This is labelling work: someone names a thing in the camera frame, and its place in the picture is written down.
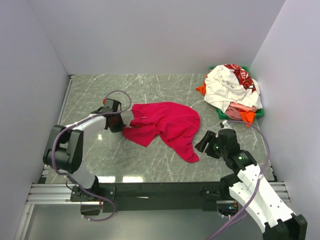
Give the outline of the magenta red t shirt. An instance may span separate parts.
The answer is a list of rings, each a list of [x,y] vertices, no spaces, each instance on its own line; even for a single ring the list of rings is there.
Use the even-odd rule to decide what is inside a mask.
[[[191,107],[175,102],[134,104],[133,120],[125,127],[126,139],[148,147],[156,136],[187,163],[200,159],[194,152],[193,139],[201,125],[199,114]]]

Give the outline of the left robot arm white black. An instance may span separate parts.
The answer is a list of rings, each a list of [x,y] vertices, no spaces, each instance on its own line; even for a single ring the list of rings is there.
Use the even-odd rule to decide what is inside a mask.
[[[76,195],[82,194],[88,201],[100,195],[98,177],[93,175],[83,161],[84,139],[102,130],[113,133],[123,131],[121,104],[102,106],[87,118],[70,125],[52,127],[43,154],[43,163],[51,166],[58,175],[75,184]]]

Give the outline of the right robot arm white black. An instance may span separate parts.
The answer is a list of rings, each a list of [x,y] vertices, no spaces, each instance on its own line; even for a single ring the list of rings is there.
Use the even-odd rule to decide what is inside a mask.
[[[254,157],[240,148],[235,130],[223,128],[218,133],[207,131],[195,145],[199,152],[222,158],[233,173],[220,180],[219,193],[234,199],[241,209],[224,225],[227,228],[246,212],[256,222],[264,240],[304,240],[307,220],[297,215],[278,196],[266,180]]]

